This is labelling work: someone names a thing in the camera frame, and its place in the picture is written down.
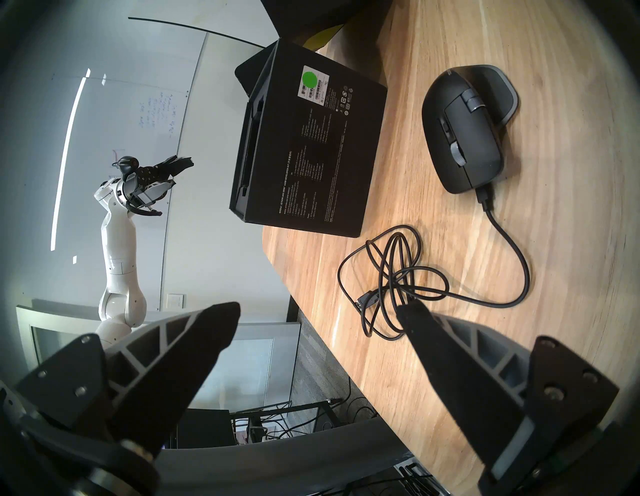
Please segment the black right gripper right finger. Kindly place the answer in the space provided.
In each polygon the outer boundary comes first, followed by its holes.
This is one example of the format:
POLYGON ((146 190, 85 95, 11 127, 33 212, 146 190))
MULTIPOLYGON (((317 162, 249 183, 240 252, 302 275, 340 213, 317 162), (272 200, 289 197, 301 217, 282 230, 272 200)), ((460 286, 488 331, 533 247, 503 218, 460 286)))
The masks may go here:
POLYGON ((479 457, 481 495, 606 494, 617 386, 557 339, 532 350, 422 302, 396 316, 433 390, 479 457))

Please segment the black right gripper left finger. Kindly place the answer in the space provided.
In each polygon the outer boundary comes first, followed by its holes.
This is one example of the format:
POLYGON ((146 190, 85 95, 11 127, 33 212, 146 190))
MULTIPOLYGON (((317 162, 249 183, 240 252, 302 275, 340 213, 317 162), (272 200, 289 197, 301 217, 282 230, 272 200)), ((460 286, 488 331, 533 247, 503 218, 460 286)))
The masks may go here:
POLYGON ((15 442, 78 465, 151 465, 236 333, 218 303, 149 324, 104 349, 80 335, 17 385, 32 407, 15 442))

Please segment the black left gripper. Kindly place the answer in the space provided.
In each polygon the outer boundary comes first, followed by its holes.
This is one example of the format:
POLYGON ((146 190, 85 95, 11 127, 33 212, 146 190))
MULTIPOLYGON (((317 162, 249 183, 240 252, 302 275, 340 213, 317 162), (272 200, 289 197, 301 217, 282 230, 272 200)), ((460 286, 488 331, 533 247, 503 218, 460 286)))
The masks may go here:
POLYGON ((194 166, 190 157, 172 156, 155 166, 125 167, 121 170, 122 194, 127 208, 152 208, 165 198, 176 177, 184 170, 194 166))

